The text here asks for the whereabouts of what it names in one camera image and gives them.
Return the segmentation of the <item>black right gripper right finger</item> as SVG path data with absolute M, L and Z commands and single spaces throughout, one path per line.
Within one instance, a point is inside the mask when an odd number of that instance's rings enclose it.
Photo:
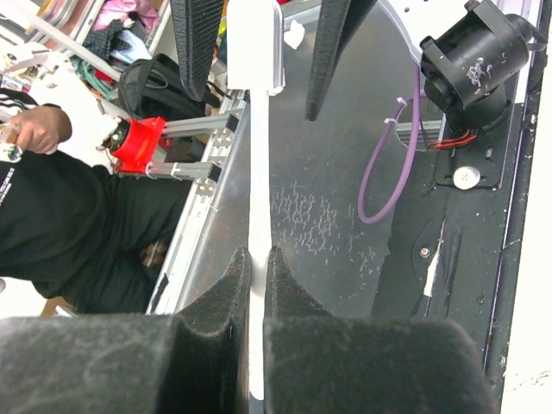
M 332 315 L 294 278 L 280 248 L 267 267 L 268 413 L 493 413 L 467 333 L 446 319 Z

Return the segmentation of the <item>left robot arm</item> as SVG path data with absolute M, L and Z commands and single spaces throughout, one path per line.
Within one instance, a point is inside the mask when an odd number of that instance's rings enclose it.
M 305 117 L 315 121 L 339 59 L 373 9 L 371 1 L 324 1 L 310 67 Z M 203 95 L 218 29 L 227 27 L 229 86 L 270 93 L 285 84 L 285 19 L 275 1 L 174 1 L 172 20 L 185 91 Z M 414 98 L 427 97 L 460 129 L 480 129 L 506 107 L 503 83 L 544 49 L 529 21 L 491 1 L 384 1 L 414 62 Z

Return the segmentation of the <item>white toothbrush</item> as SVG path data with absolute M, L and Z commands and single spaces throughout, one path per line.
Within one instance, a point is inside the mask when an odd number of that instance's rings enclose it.
M 284 18 L 276 1 L 233 0 L 227 8 L 228 87 L 249 92 L 250 191 L 248 250 L 249 393 L 264 399 L 263 320 L 268 257 L 273 246 L 270 211 L 269 101 L 285 87 Z

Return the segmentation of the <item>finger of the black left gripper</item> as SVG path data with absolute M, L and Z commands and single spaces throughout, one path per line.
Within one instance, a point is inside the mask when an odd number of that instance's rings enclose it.
M 202 101 L 215 54 L 223 0 L 171 0 L 172 25 L 185 92 Z
M 377 0 L 323 0 L 310 68 L 305 119 L 316 121 L 341 54 Z

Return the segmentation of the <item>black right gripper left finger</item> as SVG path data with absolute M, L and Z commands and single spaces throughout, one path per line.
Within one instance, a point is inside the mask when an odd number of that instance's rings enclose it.
M 1 322 L 4 413 L 245 413 L 251 260 L 173 315 Z

